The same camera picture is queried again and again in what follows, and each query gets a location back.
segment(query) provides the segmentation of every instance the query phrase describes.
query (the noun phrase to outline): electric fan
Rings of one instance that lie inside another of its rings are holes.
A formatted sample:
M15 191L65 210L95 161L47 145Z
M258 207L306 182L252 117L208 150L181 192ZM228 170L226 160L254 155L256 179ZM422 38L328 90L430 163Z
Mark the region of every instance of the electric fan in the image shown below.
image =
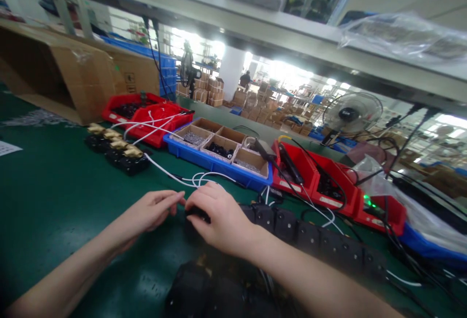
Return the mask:
M321 142L329 145L339 134L356 134L373 127L383 113L381 101L368 93L348 93L336 98L323 112L330 132Z

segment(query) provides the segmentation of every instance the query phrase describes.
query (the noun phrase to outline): pillar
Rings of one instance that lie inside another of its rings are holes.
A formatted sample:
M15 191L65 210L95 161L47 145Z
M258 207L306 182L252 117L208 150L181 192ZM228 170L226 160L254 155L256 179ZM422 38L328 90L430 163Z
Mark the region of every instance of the pillar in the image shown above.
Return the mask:
M219 70L219 77L224 80L224 99L231 101L237 90L240 76L242 75L245 51L225 46L224 56Z

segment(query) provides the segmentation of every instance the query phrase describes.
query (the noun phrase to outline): blue plastic bin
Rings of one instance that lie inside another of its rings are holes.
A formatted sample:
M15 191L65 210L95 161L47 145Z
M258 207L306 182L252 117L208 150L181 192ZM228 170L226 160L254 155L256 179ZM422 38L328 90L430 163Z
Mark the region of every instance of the blue plastic bin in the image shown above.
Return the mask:
M239 169L226 162L213 158L207 154L204 154L196 149L190 148L180 142L177 142L169 138L169 134L164 136L164 142L167 143L169 153L175 155L177 158L182 158L195 165L201 166L206 170L212 172L219 172L227 175L237 182L243 184L246 188L260 192L265 186L272 184L272 165L269 163L269 175L268 178L261 178L255 174L248 173L242 169Z

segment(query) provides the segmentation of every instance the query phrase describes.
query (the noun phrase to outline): worker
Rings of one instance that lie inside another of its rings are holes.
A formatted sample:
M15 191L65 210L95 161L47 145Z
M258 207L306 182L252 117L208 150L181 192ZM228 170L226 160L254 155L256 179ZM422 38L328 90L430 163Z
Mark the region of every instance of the worker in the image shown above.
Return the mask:
M247 93L248 90L250 89L250 81L251 81L250 70L247 70L245 74L240 76L240 86L245 88L245 93Z
M339 271L251 223L234 198L217 183L208 182L187 201L183 196L184 192L175 191L147 193L17 299L6 309L6 316L69 316L112 260L129 249L140 234L155 230L169 214L175 215L179 203L186 210L196 206L207 212L210 224L196 215L187 219L208 244L269 273L311 316L401 317L383 300Z

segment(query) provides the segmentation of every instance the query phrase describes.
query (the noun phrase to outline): paper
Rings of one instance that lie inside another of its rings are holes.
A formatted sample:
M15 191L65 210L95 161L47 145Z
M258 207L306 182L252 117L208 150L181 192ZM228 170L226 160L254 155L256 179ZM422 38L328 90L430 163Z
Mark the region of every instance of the paper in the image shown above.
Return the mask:
M18 150L22 149L17 146L0 141L0 156L10 154Z

